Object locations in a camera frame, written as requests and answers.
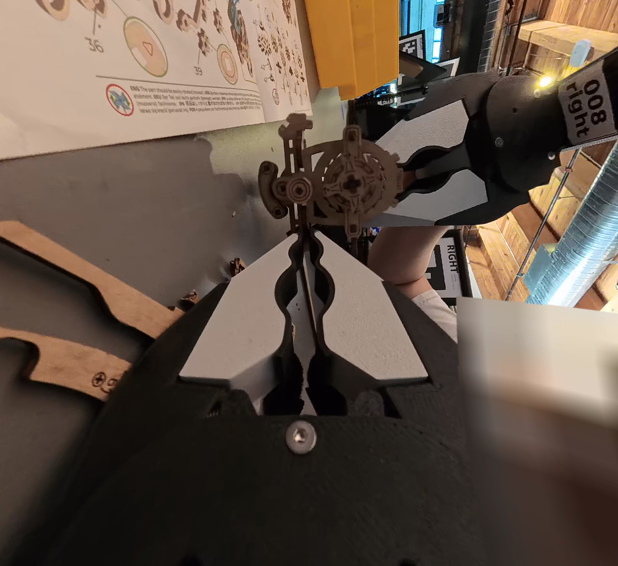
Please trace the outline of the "illustrated instruction booklet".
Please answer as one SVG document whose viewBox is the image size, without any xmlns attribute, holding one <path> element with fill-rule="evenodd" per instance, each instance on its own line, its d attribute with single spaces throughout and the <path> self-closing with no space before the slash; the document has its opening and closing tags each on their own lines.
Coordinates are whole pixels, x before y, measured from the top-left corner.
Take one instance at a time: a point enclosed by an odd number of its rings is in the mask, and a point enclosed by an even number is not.
<svg viewBox="0 0 618 566">
<path fill-rule="evenodd" d="M 295 0 L 1 0 L 1 158 L 312 113 Z"/>
</svg>

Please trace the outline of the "person's right forearm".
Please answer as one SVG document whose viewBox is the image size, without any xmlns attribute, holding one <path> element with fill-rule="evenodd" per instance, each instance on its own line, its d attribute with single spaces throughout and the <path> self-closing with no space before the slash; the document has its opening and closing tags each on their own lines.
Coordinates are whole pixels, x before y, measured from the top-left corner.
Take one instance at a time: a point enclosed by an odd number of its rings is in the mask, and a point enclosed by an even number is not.
<svg viewBox="0 0 618 566">
<path fill-rule="evenodd" d="M 435 246 L 450 226 L 383 227 L 368 253 L 368 268 L 392 283 L 457 342 L 457 316 L 425 273 Z"/>
</svg>

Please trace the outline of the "wooden mechanical model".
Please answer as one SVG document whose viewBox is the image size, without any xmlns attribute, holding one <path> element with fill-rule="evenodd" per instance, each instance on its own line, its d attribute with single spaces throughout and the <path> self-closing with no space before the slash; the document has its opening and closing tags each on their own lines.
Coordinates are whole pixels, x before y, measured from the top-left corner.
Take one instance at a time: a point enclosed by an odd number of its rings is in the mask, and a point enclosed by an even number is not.
<svg viewBox="0 0 618 566">
<path fill-rule="evenodd" d="M 258 189 L 268 213 L 289 218 L 312 258 L 318 255 L 318 232 L 335 229 L 335 242 L 355 258 L 366 258 L 372 220 L 398 204 L 404 171 L 397 154 L 362 138 L 358 125 L 346 125 L 339 140 L 307 146 L 305 131 L 313 122 L 292 113 L 279 127 L 284 168 L 263 161 Z"/>
</svg>

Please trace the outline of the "black and white sign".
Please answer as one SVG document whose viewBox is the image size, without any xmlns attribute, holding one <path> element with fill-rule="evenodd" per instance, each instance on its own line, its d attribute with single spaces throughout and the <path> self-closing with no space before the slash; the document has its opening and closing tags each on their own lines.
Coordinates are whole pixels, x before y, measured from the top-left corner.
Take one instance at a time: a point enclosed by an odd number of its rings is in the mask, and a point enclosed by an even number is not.
<svg viewBox="0 0 618 566">
<path fill-rule="evenodd" d="M 467 260 L 460 232 L 448 231 L 433 249 L 425 277 L 449 307 L 460 297 L 473 297 Z"/>
</svg>

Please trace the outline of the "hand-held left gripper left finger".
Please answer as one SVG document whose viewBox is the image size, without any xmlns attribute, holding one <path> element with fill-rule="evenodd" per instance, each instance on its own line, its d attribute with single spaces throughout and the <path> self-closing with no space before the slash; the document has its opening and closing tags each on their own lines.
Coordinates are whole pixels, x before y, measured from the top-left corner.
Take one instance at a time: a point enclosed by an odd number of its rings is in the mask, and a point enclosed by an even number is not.
<svg viewBox="0 0 618 566">
<path fill-rule="evenodd" d="M 289 306 L 302 238 L 290 234 L 233 277 L 179 372 L 187 383 L 245 392 L 265 413 L 302 411 L 302 366 Z"/>
</svg>

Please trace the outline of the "yellow plastic bin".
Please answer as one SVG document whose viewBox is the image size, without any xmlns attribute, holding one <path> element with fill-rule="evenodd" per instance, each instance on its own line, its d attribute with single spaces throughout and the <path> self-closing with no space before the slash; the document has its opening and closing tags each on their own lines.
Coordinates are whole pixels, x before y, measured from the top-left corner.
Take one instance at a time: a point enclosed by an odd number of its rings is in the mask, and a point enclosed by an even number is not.
<svg viewBox="0 0 618 566">
<path fill-rule="evenodd" d="M 399 0 L 305 0 L 320 86 L 359 98 L 398 76 Z"/>
</svg>

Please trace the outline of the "square marker sign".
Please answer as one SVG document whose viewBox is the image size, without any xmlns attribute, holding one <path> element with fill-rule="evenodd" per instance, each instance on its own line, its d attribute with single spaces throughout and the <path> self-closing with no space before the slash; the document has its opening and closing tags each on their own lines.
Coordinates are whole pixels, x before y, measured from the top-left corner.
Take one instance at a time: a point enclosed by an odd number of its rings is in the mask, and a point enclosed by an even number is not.
<svg viewBox="0 0 618 566">
<path fill-rule="evenodd" d="M 417 32 L 400 36 L 398 39 L 398 47 L 400 52 L 400 64 L 404 53 L 420 60 L 426 60 L 425 30 L 419 30 Z"/>
</svg>

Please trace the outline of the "white ceiling device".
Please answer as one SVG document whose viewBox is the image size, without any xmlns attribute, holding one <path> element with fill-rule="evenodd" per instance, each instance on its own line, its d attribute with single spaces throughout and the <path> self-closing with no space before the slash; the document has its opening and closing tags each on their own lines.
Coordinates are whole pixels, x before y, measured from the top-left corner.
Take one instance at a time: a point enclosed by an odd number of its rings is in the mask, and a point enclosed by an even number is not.
<svg viewBox="0 0 618 566">
<path fill-rule="evenodd" d="M 588 62 L 588 57 L 592 50 L 593 45 L 590 40 L 586 38 L 578 40 L 570 53 L 569 67 L 575 69 L 582 68 Z"/>
</svg>

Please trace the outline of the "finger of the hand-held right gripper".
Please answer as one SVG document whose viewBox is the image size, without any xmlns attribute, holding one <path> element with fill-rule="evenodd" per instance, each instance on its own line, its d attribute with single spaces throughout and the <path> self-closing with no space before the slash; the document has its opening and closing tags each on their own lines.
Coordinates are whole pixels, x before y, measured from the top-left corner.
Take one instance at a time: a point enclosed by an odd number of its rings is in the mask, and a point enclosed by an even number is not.
<svg viewBox="0 0 618 566">
<path fill-rule="evenodd" d="M 404 169 L 417 176 L 471 176 L 465 145 L 470 115 L 460 98 L 411 120 L 402 120 L 376 145 L 386 154 L 378 160 L 378 173 L 393 176 Z"/>
<path fill-rule="evenodd" d="M 365 227 L 434 226 L 437 221 L 487 202 L 485 182 L 472 171 L 462 170 L 436 191 L 411 192 L 395 207 L 367 221 Z"/>
</svg>

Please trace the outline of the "silver ventilation duct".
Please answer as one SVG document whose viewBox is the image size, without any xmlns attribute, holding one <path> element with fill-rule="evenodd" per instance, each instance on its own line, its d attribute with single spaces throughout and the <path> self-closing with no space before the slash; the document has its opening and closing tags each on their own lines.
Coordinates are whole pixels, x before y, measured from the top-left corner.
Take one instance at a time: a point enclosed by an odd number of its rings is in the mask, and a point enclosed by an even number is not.
<svg viewBox="0 0 618 566">
<path fill-rule="evenodd" d="M 575 307 L 617 254 L 617 145 L 557 243 L 527 303 Z"/>
</svg>

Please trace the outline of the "laser-cut wooden parts sheet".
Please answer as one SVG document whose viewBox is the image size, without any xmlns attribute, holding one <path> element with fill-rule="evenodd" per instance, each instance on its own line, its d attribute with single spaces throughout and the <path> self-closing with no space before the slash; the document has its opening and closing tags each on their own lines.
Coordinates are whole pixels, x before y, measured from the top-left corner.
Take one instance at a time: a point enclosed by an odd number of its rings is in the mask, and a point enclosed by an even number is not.
<svg viewBox="0 0 618 566">
<path fill-rule="evenodd" d="M 157 339 L 183 316 L 180 308 L 164 307 L 21 222 L 2 221 L 1 241 L 81 281 L 116 321 L 151 339 Z M 2 327 L 1 340 L 22 342 L 36 352 L 24 371 L 25 379 L 81 392 L 102 402 L 109 399 L 130 368 L 128 361 L 103 350 L 26 330 Z"/>
</svg>

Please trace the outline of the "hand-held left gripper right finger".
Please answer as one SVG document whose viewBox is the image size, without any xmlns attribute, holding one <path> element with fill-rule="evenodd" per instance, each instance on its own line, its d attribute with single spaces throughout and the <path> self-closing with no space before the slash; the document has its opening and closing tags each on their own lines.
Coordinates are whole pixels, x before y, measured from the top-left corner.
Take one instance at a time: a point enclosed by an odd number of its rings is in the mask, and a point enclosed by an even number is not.
<svg viewBox="0 0 618 566">
<path fill-rule="evenodd" d="M 428 372 L 381 277 L 322 232 L 312 232 L 318 379 L 333 387 L 388 387 Z"/>
</svg>

